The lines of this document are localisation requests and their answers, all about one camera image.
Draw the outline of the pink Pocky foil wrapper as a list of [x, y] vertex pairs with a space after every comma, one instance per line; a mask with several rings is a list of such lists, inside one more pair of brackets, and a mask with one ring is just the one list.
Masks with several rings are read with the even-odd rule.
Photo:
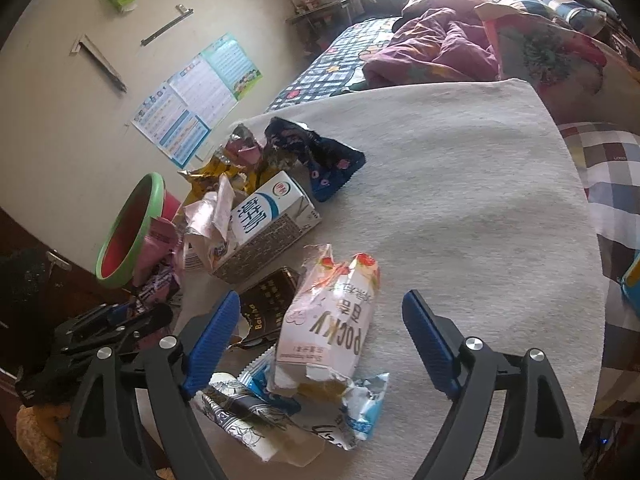
[[180, 249], [176, 226], [164, 218], [152, 219], [132, 276], [134, 296], [140, 307], [149, 309], [178, 294]]

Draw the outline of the red bin with green rim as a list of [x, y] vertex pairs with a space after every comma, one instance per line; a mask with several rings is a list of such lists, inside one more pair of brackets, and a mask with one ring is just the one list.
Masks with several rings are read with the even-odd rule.
[[94, 269], [98, 282], [111, 289], [127, 285], [152, 220], [171, 221], [179, 206], [160, 174], [146, 174], [128, 196], [99, 251]]

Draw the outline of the pink Pocky box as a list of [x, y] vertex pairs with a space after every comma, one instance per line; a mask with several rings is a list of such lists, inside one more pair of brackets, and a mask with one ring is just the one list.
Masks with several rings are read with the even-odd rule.
[[283, 318], [268, 390], [337, 401], [360, 360], [380, 281], [378, 260], [366, 252], [336, 261], [329, 244], [305, 247], [303, 274]]

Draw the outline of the white blue milk carton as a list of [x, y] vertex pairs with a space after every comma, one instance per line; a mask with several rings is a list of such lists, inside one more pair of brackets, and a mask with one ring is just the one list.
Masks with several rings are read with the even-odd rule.
[[205, 264], [194, 244], [186, 243], [184, 267], [205, 271], [237, 285], [277, 258], [321, 221], [304, 189], [285, 171], [278, 172], [231, 211], [226, 252]]

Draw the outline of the yellow snack wrapper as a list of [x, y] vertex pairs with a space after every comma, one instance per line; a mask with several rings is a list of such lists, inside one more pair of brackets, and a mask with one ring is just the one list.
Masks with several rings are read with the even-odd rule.
[[229, 179], [235, 199], [242, 202], [279, 172], [277, 167], [269, 165], [262, 156], [258, 156], [256, 164], [246, 164], [230, 155], [230, 152], [218, 148], [204, 167], [179, 172], [191, 185], [191, 191], [186, 196], [187, 204], [201, 200], [208, 192], [217, 191], [222, 176]]

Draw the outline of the dark blue floral wrapper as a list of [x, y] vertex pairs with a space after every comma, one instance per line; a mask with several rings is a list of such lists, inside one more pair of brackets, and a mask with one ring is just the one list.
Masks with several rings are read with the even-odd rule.
[[281, 117], [270, 119], [265, 135], [270, 145], [307, 168], [311, 193], [320, 203], [332, 198], [367, 162], [363, 152]]

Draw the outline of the blue white crumpled wrapper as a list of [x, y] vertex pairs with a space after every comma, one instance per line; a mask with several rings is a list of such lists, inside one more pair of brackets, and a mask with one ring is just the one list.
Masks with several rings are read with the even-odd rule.
[[238, 377], [215, 373], [194, 396], [196, 408], [264, 463], [305, 467], [326, 443], [351, 451], [369, 440], [381, 414], [387, 373], [356, 379], [336, 401], [292, 398], [267, 389], [275, 348], [254, 359]]

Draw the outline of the yellow plush toy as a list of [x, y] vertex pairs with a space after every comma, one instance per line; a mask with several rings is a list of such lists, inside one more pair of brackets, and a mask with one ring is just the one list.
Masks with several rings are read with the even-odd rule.
[[43, 478], [54, 479], [62, 448], [62, 425], [70, 404], [22, 405], [16, 414], [16, 440], [29, 463]]

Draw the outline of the grey cloth mat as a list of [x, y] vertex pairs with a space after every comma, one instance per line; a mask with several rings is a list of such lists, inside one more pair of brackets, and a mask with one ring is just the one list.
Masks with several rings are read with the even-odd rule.
[[200, 426], [231, 479], [409, 479], [448, 412], [402, 322], [418, 290], [462, 333], [491, 348], [550, 358], [584, 430], [600, 375], [605, 284], [597, 235], [573, 159], [526, 82], [417, 84], [281, 110], [366, 155], [319, 208], [310, 244], [337, 259], [366, 252], [381, 288], [361, 376], [390, 386], [372, 438], [328, 445], [304, 468], [264, 464], [206, 418]]

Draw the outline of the plaid blanket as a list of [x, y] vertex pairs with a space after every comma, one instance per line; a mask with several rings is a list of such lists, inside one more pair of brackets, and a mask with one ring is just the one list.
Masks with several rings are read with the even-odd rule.
[[559, 130], [582, 181], [608, 285], [604, 350], [593, 416], [639, 421], [639, 305], [624, 293], [639, 257], [639, 137], [609, 122]]

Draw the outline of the blue checked bed sheet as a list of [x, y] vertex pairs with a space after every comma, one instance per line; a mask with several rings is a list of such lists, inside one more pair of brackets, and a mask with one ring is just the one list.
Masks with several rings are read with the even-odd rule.
[[370, 18], [347, 27], [277, 95], [266, 111], [282, 110], [363, 89], [366, 83], [362, 66], [390, 42], [396, 20], [397, 16]]

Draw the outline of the small shelf with items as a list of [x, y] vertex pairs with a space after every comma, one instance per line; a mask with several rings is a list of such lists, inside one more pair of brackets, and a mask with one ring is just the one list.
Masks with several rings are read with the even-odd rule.
[[294, 15], [285, 23], [290, 25], [303, 46], [306, 58], [316, 58], [352, 24], [352, 0], [292, 1]]

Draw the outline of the educational wall posters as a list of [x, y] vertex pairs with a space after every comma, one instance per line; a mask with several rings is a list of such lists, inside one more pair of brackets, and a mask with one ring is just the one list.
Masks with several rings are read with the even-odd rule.
[[131, 123], [184, 169], [209, 147], [209, 135], [261, 79], [239, 41], [225, 34], [147, 96]]

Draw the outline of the metal wall bracket left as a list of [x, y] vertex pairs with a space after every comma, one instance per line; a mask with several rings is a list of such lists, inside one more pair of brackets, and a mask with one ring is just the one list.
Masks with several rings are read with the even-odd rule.
[[107, 76], [116, 90], [122, 93], [128, 91], [125, 81], [122, 80], [122, 76], [119, 75], [116, 68], [108, 62], [108, 59], [86, 34], [80, 34], [76, 37], [70, 48], [70, 55], [76, 55], [81, 51], [84, 51], [94, 65]]

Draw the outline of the metal wall bracket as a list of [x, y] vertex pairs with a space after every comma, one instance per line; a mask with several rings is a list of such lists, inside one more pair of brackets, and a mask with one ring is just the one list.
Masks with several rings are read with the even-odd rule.
[[80, 34], [76, 37], [70, 48], [70, 55], [76, 55], [81, 51], [84, 51], [94, 65], [107, 76], [116, 90], [122, 93], [128, 91], [125, 81], [122, 80], [122, 76], [119, 75], [116, 68], [108, 62], [108, 59], [86, 34]]
[[190, 18], [190, 16], [194, 13], [193, 8], [188, 8], [183, 4], [178, 4], [178, 6], [176, 6], [176, 10], [178, 12], [178, 15], [175, 18], [173, 18], [171, 21], [167, 22], [166, 24], [163, 24], [163, 26], [160, 26], [160, 28], [157, 29], [155, 32], [152, 32], [151, 35], [143, 38], [140, 41], [141, 47], [146, 47], [149, 44], [152, 44], [152, 42], [157, 40], [158, 37], [162, 36], [165, 32], [168, 32], [169, 29], [172, 29], [173, 27], [183, 22], [187, 18]]

